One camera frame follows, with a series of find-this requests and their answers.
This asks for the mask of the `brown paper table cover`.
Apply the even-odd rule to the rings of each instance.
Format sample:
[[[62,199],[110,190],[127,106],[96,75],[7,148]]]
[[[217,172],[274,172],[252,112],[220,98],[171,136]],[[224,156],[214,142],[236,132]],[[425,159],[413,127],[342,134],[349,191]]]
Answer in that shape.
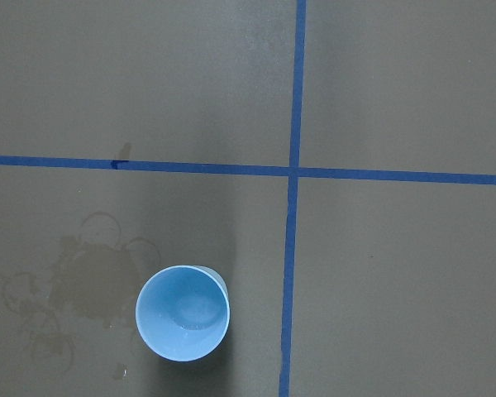
[[[0,1],[0,396],[496,396],[496,1]]]

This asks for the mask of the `light blue plastic cup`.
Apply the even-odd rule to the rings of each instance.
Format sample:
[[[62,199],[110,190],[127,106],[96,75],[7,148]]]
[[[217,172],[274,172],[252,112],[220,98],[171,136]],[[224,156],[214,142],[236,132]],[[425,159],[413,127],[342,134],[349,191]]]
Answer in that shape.
[[[199,360],[213,352],[231,319],[225,280],[202,265],[165,268],[138,294],[136,326],[158,356],[176,362]]]

